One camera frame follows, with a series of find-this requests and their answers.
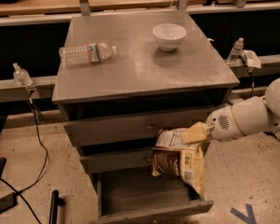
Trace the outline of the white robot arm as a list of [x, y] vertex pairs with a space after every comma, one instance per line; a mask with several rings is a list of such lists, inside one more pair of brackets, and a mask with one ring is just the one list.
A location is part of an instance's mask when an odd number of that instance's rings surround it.
[[181, 134], [182, 143], [208, 140], [221, 142], [254, 133], [280, 129], [280, 78], [273, 81], [261, 97], [253, 96], [212, 112], [205, 122], [197, 122]]

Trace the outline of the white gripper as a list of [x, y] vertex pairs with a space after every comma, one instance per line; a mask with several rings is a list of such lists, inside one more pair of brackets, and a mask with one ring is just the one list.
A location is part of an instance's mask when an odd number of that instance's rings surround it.
[[230, 141], [240, 137], [230, 105], [212, 112], [206, 123], [199, 121], [186, 129], [181, 134], [181, 140], [183, 144], [196, 144], [207, 141], [210, 136], [218, 141]]

